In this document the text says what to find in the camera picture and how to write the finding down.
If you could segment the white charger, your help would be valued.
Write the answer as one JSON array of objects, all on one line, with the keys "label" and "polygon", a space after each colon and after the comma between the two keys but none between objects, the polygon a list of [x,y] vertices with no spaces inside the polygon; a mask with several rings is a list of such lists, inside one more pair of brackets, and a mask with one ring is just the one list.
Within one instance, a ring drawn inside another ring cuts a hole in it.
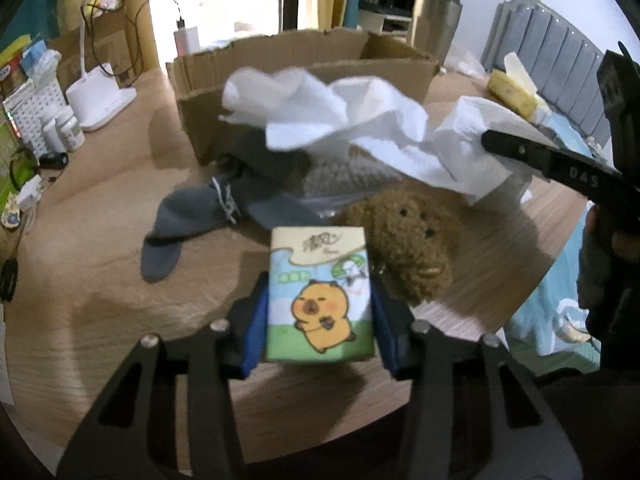
[{"label": "white charger", "polygon": [[178,56],[190,55],[201,50],[200,38],[198,38],[198,29],[196,27],[186,27],[186,22],[183,18],[178,18],[176,26],[174,38]]}]

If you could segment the yellow tissue box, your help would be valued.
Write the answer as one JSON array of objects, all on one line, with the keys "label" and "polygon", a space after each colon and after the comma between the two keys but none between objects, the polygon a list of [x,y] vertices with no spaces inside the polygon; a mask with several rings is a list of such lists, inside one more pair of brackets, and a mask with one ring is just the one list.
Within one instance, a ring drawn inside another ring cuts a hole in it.
[{"label": "yellow tissue box", "polygon": [[494,68],[487,90],[521,118],[541,126],[551,117],[551,108],[538,94],[538,88],[515,52],[503,58],[504,70]]}]

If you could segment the white desk lamp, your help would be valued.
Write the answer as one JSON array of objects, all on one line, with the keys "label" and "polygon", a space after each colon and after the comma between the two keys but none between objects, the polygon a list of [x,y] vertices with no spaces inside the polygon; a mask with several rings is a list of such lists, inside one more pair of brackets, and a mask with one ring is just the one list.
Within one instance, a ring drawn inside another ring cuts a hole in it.
[{"label": "white desk lamp", "polygon": [[88,72],[86,61],[87,21],[85,8],[89,0],[81,0],[79,26],[79,78],[66,90],[66,99],[80,128],[93,132],[107,125],[129,106],[137,96],[134,88],[120,88],[110,63],[99,63]]}]

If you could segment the white pill bottle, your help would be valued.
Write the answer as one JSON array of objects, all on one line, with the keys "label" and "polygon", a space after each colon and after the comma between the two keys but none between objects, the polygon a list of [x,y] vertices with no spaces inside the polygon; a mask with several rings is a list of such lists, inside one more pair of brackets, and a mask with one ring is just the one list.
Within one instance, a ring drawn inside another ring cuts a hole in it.
[{"label": "white pill bottle", "polygon": [[55,120],[50,119],[48,122],[42,123],[42,135],[46,141],[46,145],[49,153],[65,153],[66,147],[58,135],[58,129],[55,125]]},{"label": "white pill bottle", "polygon": [[82,131],[74,115],[58,114],[55,117],[56,128],[67,151],[76,152],[85,143],[85,133]]}]

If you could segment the capybara tissue pack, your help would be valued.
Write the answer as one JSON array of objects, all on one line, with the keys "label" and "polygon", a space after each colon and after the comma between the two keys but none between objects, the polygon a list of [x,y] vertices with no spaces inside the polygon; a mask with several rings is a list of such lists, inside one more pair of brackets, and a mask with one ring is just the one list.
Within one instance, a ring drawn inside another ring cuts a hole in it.
[{"label": "capybara tissue pack", "polygon": [[266,360],[362,361],[375,354],[366,234],[361,226],[271,231]]}]

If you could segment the grey headboard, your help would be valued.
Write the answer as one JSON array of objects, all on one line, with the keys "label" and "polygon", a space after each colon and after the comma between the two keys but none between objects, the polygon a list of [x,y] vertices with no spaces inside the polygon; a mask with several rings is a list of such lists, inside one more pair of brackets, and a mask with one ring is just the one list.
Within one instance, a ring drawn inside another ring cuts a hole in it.
[{"label": "grey headboard", "polygon": [[502,70],[510,52],[538,93],[588,144],[603,148],[611,133],[597,78],[603,53],[594,43],[541,1],[511,0],[498,5],[480,62],[485,70]]}]

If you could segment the cardboard box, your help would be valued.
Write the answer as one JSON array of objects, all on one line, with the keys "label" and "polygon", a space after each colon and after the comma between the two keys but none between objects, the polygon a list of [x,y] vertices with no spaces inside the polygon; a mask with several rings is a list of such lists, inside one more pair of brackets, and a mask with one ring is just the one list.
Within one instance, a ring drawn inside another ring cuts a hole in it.
[{"label": "cardboard box", "polygon": [[183,131],[202,166],[228,151],[247,130],[221,118],[231,113],[224,105],[224,87],[233,75],[273,76],[292,87],[307,75],[322,84],[373,76],[422,103],[438,71],[431,53],[351,28],[288,30],[233,40],[222,48],[178,56],[167,65]]}]

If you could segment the grey sock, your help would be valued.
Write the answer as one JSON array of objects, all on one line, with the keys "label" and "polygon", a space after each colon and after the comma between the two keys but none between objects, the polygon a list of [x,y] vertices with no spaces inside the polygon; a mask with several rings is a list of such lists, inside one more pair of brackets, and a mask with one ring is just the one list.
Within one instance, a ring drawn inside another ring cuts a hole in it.
[{"label": "grey sock", "polygon": [[329,221],[282,188],[298,163],[294,152],[268,150],[262,130],[250,130],[222,154],[222,173],[206,185],[178,188],[158,206],[141,249],[142,280],[154,284],[175,269],[186,240],[240,219],[270,231],[278,226],[326,226]]}]

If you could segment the white perforated basket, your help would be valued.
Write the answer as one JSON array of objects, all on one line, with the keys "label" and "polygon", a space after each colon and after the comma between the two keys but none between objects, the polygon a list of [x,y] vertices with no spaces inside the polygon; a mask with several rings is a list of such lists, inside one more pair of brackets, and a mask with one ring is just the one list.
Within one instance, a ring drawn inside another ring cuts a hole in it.
[{"label": "white perforated basket", "polygon": [[37,156],[47,153],[41,116],[49,105],[60,108],[66,99],[57,76],[35,83],[29,79],[3,101],[3,107],[23,143]]}]

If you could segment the brown plush toy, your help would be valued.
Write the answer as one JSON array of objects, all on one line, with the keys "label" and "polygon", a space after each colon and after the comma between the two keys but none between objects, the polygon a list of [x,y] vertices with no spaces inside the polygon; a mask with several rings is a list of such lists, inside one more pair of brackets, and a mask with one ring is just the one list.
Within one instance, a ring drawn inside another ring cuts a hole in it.
[{"label": "brown plush toy", "polygon": [[347,205],[338,218],[364,229],[373,267],[392,274],[412,301],[436,300],[454,281],[462,223],[433,197],[386,188]]}]

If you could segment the steel tumbler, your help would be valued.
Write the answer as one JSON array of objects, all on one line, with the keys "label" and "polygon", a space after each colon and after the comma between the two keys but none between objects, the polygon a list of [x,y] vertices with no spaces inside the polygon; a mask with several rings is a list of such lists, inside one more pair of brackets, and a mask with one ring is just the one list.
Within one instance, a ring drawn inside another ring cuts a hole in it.
[{"label": "steel tumbler", "polygon": [[414,0],[407,44],[444,64],[461,12],[460,0]]}]

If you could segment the white paper towel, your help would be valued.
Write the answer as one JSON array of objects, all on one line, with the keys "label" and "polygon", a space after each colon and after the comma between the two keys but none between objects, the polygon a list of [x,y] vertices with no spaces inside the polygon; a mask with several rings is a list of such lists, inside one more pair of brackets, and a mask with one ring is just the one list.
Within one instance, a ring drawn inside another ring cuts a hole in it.
[{"label": "white paper towel", "polygon": [[462,96],[432,127],[426,109],[378,77],[322,84],[307,75],[297,87],[273,76],[233,75],[224,87],[226,122],[266,134],[273,152],[302,150],[329,162],[360,148],[383,165],[474,204],[506,182],[516,167],[488,154],[487,130],[538,141],[541,133],[505,107]]}]

